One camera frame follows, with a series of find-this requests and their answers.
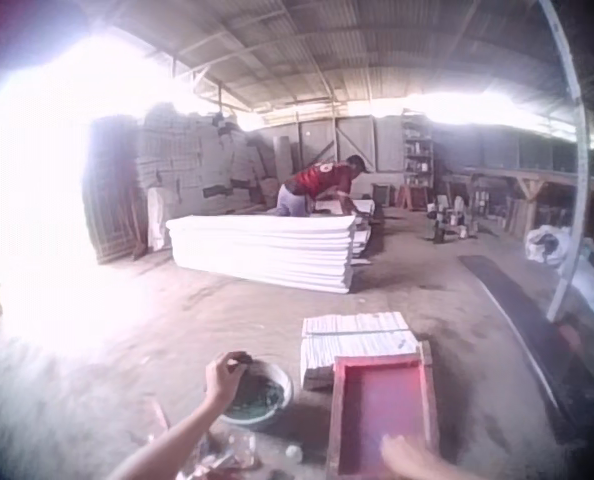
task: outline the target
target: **hand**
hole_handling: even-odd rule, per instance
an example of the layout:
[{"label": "hand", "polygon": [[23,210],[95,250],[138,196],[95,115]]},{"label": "hand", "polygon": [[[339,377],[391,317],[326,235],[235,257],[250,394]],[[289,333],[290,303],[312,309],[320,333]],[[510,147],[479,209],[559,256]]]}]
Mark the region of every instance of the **hand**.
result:
[{"label": "hand", "polygon": [[381,442],[381,456],[390,470],[409,480],[442,478],[445,462],[423,439],[386,436]]},{"label": "hand", "polygon": [[206,367],[206,400],[210,404],[226,410],[235,399],[246,365],[234,359],[243,354],[245,352],[224,353]]}]

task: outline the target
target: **wooden frame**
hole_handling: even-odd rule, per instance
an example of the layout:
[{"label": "wooden frame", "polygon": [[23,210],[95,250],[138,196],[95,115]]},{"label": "wooden frame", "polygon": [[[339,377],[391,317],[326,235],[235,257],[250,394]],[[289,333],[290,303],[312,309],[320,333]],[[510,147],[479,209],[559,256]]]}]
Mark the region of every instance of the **wooden frame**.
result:
[{"label": "wooden frame", "polygon": [[335,386],[330,423],[330,440],[326,465],[326,478],[330,480],[386,480],[392,474],[340,474],[342,449],[342,418],[346,386],[346,371],[353,367],[402,365],[419,368],[421,403],[424,415],[424,436],[433,451],[439,450],[439,429],[435,388],[432,375],[432,356],[428,342],[420,342],[416,353],[380,357],[339,357],[335,362]]}]

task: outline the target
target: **wooden table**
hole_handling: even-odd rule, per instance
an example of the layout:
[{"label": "wooden table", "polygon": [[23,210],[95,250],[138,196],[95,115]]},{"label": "wooden table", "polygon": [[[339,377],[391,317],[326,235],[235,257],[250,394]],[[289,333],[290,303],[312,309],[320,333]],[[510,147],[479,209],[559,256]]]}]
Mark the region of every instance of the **wooden table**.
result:
[{"label": "wooden table", "polygon": [[[515,179],[528,203],[525,233],[533,229],[537,214],[537,196],[548,183],[577,186],[577,175],[574,173],[555,172],[548,170],[509,170],[505,168],[466,167],[451,175],[444,175],[447,184],[465,183],[469,195],[474,191],[474,184],[481,177],[496,177]],[[590,190],[594,193],[594,177],[590,180]]]}]

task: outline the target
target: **man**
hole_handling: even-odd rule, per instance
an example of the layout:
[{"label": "man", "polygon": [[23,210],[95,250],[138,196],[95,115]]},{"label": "man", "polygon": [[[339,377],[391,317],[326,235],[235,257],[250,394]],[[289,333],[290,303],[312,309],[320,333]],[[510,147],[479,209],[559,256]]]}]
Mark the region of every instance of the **man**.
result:
[{"label": "man", "polygon": [[366,172],[366,165],[359,155],[348,157],[344,163],[321,163],[308,167],[286,180],[277,197],[277,215],[282,217],[307,217],[308,204],[331,188],[341,203],[344,215],[361,215],[350,199],[352,181]]}]

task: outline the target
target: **red shirt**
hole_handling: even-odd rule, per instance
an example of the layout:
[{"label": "red shirt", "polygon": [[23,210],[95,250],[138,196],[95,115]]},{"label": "red shirt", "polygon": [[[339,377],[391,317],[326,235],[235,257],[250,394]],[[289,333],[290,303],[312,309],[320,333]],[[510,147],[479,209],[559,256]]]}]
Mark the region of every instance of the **red shirt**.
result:
[{"label": "red shirt", "polygon": [[353,171],[350,165],[322,163],[308,167],[289,181],[294,183],[299,191],[303,191],[310,198],[315,199],[317,195],[331,187],[337,187],[339,192],[350,193],[352,175]]}]

